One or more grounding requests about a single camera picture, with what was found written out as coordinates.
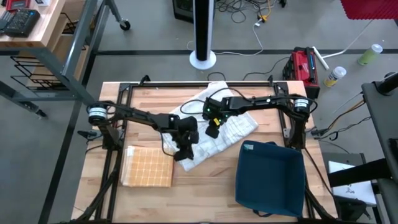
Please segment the gray floor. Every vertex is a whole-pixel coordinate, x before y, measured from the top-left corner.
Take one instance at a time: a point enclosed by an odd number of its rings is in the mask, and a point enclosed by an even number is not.
[[[129,19],[132,31],[121,32],[109,17],[101,43],[102,50],[183,50],[193,39],[193,26],[176,21],[172,14],[171,0],[128,1],[118,0],[123,17]],[[247,20],[235,24],[227,12],[217,12],[214,22],[213,49],[258,49],[251,31],[256,21],[255,13],[245,11]],[[293,49],[296,46],[316,46],[318,49],[343,49],[368,21],[351,21],[346,18],[339,1],[309,0],[289,1],[289,6],[272,9],[269,21],[257,29],[265,49]],[[398,48],[398,27],[394,21],[374,21],[367,32],[353,45],[365,49],[373,43],[384,48]],[[98,97],[101,84],[107,81],[138,81],[143,75],[152,80],[205,80],[210,72],[223,72],[228,80],[240,80],[247,72],[266,72],[280,58],[287,55],[258,55],[242,57],[220,55],[217,64],[209,71],[193,69],[188,57],[183,56],[135,56],[97,57],[88,91]],[[364,82],[381,79],[386,73],[396,70],[398,55],[380,55],[372,64],[362,67],[356,63],[359,55],[342,55],[329,58],[331,68],[343,66],[347,76],[333,88],[323,85],[318,99],[319,109],[314,112],[315,123],[325,127],[336,115],[332,112],[348,98],[360,92]],[[272,73],[281,79],[285,62],[278,64]],[[9,75],[18,71],[7,57],[0,58],[2,80],[15,84]],[[328,75],[318,62],[319,79]],[[249,80],[265,80],[253,76]],[[38,103],[49,115],[48,120],[38,120],[32,114],[0,98],[0,221],[2,223],[37,222],[50,178],[55,166],[63,135],[67,128],[72,102]],[[352,104],[340,110],[344,111]],[[337,127],[345,127],[369,116],[366,107],[342,118]],[[76,130],[88,129],[87,115],[81,110]],[[363,152],[368,161],[382,158],[372,122],[367,121],[341,134],[335,143],[350,152]],[[321,143],[322,151],[341,152],[338,148]],[[72,212],[84,161],[85,141],[74,135],[60,188],[52,210],[51,222],[66,221]]]

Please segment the blue fabric basket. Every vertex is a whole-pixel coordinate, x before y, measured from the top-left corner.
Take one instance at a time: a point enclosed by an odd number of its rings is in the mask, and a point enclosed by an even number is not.
[[[268,214],[301,217],[305,171],[301,152],[274,142],[244,141],[236,171],[235,200]]]

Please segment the white towel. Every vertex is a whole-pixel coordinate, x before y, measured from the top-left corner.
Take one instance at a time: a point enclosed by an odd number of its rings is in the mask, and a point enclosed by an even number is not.
[[[199,99],[206,100],[215,91],[228,87],[225,82],[213,82],[210,83],[206,90],[203,90],[199,94],[195,95],[190,100]],[[222,90],[212,96],[213,99],[221,101],[222,97],[233,96],[231,90]],[[203,109],[203,103],[199,101],[194,101],[188,103],[183,107],[184,112],[196,113],[201,112]],[[226,148],[232,146],[242,138],[249,135],[257,127],[257,122],[250,116],[249,113],[244,113],[239,116],[232,116],[228,121],[223,124],[219,131],[218,138],[213,139],[212,137],[205,134],[206,128],[208,127],[208,121],[204,121],[201,114],[198,115],[188,115],[180,112],[180,107],[175,108],[171,111],[173,114],[177,114],[180,118],[186,118],[189,116],[194,116],[198,121],[198,132],[199,132],[199,143],[193,144],[193,160],[184,159],[178,163],[184,168],[185,171],[189,171],[195,166],[199,165],[205,159],[214,156],[215,154],[224,151]],[[169,149],[178,151],[175,142],[172,141],[172,137],[169,134],[164,134],[164,143]]]

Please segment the wooden tabletop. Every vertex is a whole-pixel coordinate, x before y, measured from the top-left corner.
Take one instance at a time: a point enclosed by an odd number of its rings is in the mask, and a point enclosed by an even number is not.
[[[100,100],[116,101],[118,82],[103,83]],[[305,95],[302,82],[288,82],[289,93]],[[131,106],[151,113],[169,113],[174,108],[201,92],[203,88],[137,88],[133,92]],[[268,87],[237,87],[246,97],[273,95]],[[260,142],[274,141],[283,145],[277,110],[250,111],[259,127],[245,139]],[[307,128],[313,126],[312,117]],[[235,173],[240,145],[205,160],[190,172],[185,172],[175,163],[171,188],[118,186],[114,211],[114,222],[295,222],[294,217],[272,215],[260,218],[248,208],[235,202]],[[90,143],[89,147],[100,145],[101,141]],[[129,122],[126,131],[127,146],[159,147],[158,132],[148,126]],[[328,182],[325,165],[318,141],[308,137],[307,149]],[[336,208],[331,195],[322,184],[321,178],[304,153],[305,169],[313,194],[324,208],[336,217]],[[106,152],[99,148],[86,155],[76,195],[72,218],[77,218],[98,193]],[[303,216],[307,217],[304,206]]]
[[[0,47],[46,47],[51,34],[60,16],[65,0],[51,0],[49,6],[37,6],[35,1],[30,1],[30,9],[36,9],[40,13],[37,21],[28,38],[13,38],[7,35],[0,35]],[[6,10],[0,6],[0,15]]]

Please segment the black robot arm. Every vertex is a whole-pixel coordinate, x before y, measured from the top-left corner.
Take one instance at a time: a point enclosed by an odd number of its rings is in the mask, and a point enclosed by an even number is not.
[[[206,98],[203,105],[203,119],[209,121],[206,134],[217,138],[218,129],[231,116],[238,116],[251,110],[278,109],[294,120],[289,133],[289,145],[296,149],[305,148],[305,123],[310,116],[310,102],[300,95],[252,97],[224,97],[221,101]]]
[[[110,107],[115,107],[114,113],[108,112]],[[193,159],[192,144],[197,144],[199,141],[198,124],[193,116],[180,119],[176,114],[152,114],[125,105],[116,105],[112,101],[100,101],[90,105],[88,114],[89,123],[97,126],[103,135],[104,149],[121,145],[119,132],[111,124],[128,120],[151,126],[160,133],[171,134],[172,140],[180,149],[174,154],[176,161]]]

